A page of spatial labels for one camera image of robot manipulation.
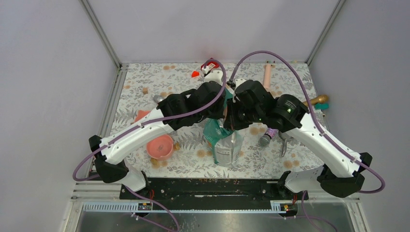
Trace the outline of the green silver pet food bag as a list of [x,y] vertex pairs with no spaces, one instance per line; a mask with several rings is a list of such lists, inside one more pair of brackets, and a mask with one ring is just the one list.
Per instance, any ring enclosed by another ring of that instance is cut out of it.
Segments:
[[208,119],[203,130],[204,138],[211,148],[214,162],[228,168],[236,166],[243,143],[243,137],[237,131],[223,127],[227,117],[227,101],[232,98],[232,93],[225,90],[223,118]]

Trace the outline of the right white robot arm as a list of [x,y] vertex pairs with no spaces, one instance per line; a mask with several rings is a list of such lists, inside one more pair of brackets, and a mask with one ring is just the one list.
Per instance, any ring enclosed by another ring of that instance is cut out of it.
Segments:
[[277,186],[281,198],[289,199],[305,190],[324,190],[339,198],[359,192],[365,177],[357,162],[369,165],[372,156],[349,149],[321,124],[316,125],[312,117],[297,97],[284,94],[274,98],[259,81],[239,79],[233,99],[227,101],[224,127],[236,131],[263,123],[298,140],[324,162],[307,171],[284,172]]

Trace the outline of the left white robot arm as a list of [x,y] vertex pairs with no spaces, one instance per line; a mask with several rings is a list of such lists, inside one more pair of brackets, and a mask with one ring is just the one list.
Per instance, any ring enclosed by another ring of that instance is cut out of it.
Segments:
[[225,85],[215,81],[179,94],[171,94],[134,124],[109,137],[93,135],[88,142],[95,157],[97,177],[104,183],[128,186],[139,199],[150,186],[142,171],[127,167],[124,159],[133,151],[162,135],[192,126],[206,118],[223,118]]

